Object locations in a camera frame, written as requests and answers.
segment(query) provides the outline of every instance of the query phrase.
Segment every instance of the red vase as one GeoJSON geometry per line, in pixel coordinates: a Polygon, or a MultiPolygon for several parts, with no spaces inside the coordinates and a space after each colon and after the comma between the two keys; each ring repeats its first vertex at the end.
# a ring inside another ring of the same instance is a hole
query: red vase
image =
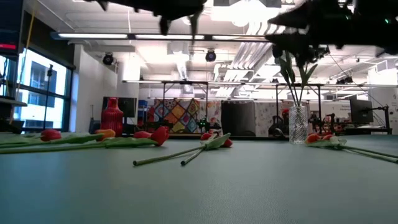
{"type": "Polygon", "coordinates": [[[118,99],[110,97],[108,106],[102,112],[101,129],[112,129],[116,136],[121,136],[123,133],[123,111],[119,109],[118,99]]]}

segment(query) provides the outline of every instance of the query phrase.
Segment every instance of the clear glass vase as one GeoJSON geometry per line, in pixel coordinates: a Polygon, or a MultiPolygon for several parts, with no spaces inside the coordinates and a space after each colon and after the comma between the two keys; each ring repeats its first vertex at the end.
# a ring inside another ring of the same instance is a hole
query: clear glass vase
{"type": "Polygon", "coordinates": [[[308,136],[308,114],[305,106],[289,108],[289,142],[304,144],[308,136]]]}

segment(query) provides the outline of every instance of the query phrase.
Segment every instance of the ceiling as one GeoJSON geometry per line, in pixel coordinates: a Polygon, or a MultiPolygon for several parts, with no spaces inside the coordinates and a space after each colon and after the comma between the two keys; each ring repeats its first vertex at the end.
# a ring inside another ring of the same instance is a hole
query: ceiling
{"type": "MultiPolygon", "coordinates": [[[[251,26],[245,25],[238,27],[236,25],[238,25],[239,21],[237,22],[231,20],[235,19],[235,17],[242,18],[245,16],[250,16],[251,14],[255,14],[254,12],[248,12],[246,15],[244,15],[244,12],[241,12],[242,9],[238,6],[234,8],[235,13],[232,13],[232,16],[226,16],[225,18],[227,19],[222,19],[223,16],[220,16],[223,15],[223,13],[221,13],[221,9],[219,9],[219,7],[213,7],[212,5],[212,0],[209,0],[206,3],[204,14],[201,15],[199,20],[199,34],[243,35],[250,32],[249,28],[251,26]]],[[[262,9],[264,13],[260,13],[260,15],[262,16],[263,21],[266,21],[268,18],[273,17],[278,12],[288,8],[288,6],[284,6],[282,9],[266,8],[262,9]]],[[[141,11],[140,13],[135,13],[129,7],[120,6],[117,4],[110,4],[108,11],[103,12],[100,6],[95,2],[82,2],[81,0],[30,0],[27,1],[27,10],[31,13],[35,11],[35,16],[37,16],[38,19],[59,32],[159,33],[159,18],[153,17],[151,12],[141,11]]],[[[262,28],[258,27],[256,30],[258,30],[258,33],[260,33],[261,29],[262,28]]],[[[187,25],[185,19],[179,19],[173,21],[169,33],[189,34],[190,26],[187,25]]],[[[144,78],[147,79],[156,79],[157,76],[164,77],[164,75],[171,74],[173,71],[177,70],[175,62],[170,60],[167,55],[168,42],[165,41],[91,40],[81,42],[81,44],[85,44],[87,46],[135,46],[136,53],[143,61],[141,73],[144,75],[144,78]]],[[[256,65],[260,64],[259,67],[262,67],[263,64],[265,64],[266,69],[262,70],[264,73],[269,71],[269,67],[267,66],[275,66],[272,57],[268,58],[267,60],[261,60],[264,58],[266,53],[270,54],[270,48],[264,48],[264,51],[261,52],[258,50],[258,52],[261,54],[254,58],[256,48],[260,47],[260,45],[243,45],[244,44],[236,42],[195,42],[194,47],[190,47],[190,50],[193,51],[194,54],[191,58],[191,61],[187,62],[186,69],[188,72],[197,71],[195,73],[196,75],[209,77],[208,73],[213,72],[216,63],[224,62],[230,64],[234,61],[237,53],[239,53],[239,50],[243,47],[252,47],[252,50],[242,52],[242,54],[248,54],[248,58],[250,55],[253,56],[252,59],[256,59],[255,63],[256,65]],[[217,54],[216,63],[206,62],[205,55],[207,49],[215,49],[217,54]]],[[[333,46],[330,46],[330,51],[331,56],[326,56],[318,62],[319,66],[315,70],[315,73],[312,76],[313,78],[310,80],[310,82],[324,83],[327,82],[333,75],[337,75],[345,70],[351,70],[354,80],[356,80],[358,83],[362,83],[364,80],[366,81],[367,69],[374,66],[375,63],[382,61],[382,59],[374,58],[376,54],[375,47],[346,46],[343,50],[337,50],[333,46]]],[[[104,54],[104,52],[92,53],[96,54],[97,57],[101,57],[104,54]]],[[[123,59],[126,54],[128,53],[120,53],[116,55],[123,59]]],[[[249,68],[255,70],[255,68],[259,67],[256,67],[253,64],[253,66],[249,68]]],[[[277,77],[278,75],[273,73],[267,78],[269,80],[271,78],[277,77]]]]}

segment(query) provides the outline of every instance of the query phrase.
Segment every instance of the green table surface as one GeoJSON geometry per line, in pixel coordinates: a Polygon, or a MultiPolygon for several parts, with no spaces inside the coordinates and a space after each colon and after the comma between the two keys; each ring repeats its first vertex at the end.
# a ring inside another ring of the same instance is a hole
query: green table surface
{"type": "MultiPolygon", "coordinates": [[[[347,139],[398,152],[397,136],[347,139]]],[[[235,141],[132,166],[196,145],[0,155],[0,223],[398,223],[398,165],[348,152],[235,141]]]]}

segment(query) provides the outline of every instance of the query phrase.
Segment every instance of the red light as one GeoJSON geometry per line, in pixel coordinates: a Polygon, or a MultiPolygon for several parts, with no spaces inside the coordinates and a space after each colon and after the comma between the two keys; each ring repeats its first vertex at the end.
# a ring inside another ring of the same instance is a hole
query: red light
{"type": "Polygon", "coordinates": [[[0,49],[11,49],[15,50],[17,49],[17,46],[14,44],[0,44],[0,49]]]}

